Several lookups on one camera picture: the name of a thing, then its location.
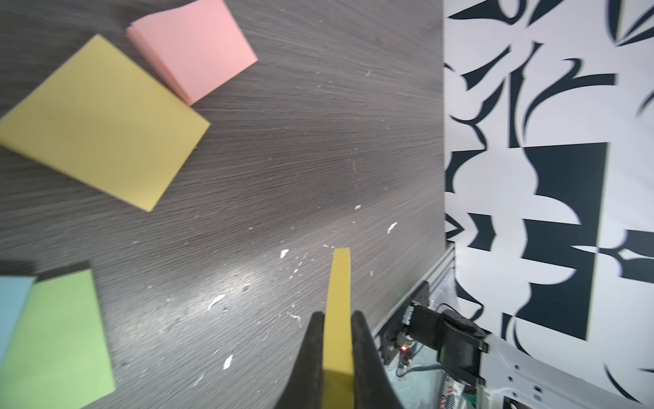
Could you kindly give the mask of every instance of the cable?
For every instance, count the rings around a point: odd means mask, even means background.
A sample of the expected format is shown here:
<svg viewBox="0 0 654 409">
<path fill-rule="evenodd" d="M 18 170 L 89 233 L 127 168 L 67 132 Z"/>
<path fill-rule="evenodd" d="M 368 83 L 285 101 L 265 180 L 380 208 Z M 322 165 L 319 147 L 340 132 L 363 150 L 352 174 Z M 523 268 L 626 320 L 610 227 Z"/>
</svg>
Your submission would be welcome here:
<svg viewBox="0 0 654 409">
<path fill-rule="evenodd" d="M 405 376 L 409 372 L 423 372 L 423 371 L 427 371 L 427 370 L 436 370 L 436 369 L 443 369 L 443 365 L 441 365 L 441 364 L 432 364 L 432 365 L 412 366 L 411 368 L 405 370 L 402 373 L 400 373 L 400 368 L 398 367 L 395 370 L 395 376 L 397 376 L 398 378 L 401 378 L 402 376 Z"/>
<path fill-rule="evenodd" d="M 448 306 L 448 307 L 450 307 L 450 310 L 454 311 L 455 313 L 458 313 L 458 311 L 456 310 L 456 308 L 452 307 L 451 305 L 449 305 L 449 304 L 446 303 L 446 302 L 442 302 L 442 303 L 438 304 L 438 305 L 436 306 L 436 308 L 434 308 L 434 311 L 439 312 L 438 309 L 440 308 L 440 306 Z"/>
</svg>

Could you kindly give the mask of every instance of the yellow sticky note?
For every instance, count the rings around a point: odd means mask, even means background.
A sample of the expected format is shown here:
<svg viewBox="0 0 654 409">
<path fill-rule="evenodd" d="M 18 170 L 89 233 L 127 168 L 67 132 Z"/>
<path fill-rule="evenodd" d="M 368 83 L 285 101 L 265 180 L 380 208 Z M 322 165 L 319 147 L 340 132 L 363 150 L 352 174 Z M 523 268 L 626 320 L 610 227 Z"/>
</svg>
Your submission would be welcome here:
<svg viewBox="0 0 654 409">
<path fill-rule="evenodd" d="M 150 211 L 208 127 L 96 35 L 0 119 L 0 145 Z"/>
<path fill-rule="evenodd" d="M 327 292 L 322 346 L 322 407 L 354 409 L 350 249 L 336 249 Z"/>
</svg>

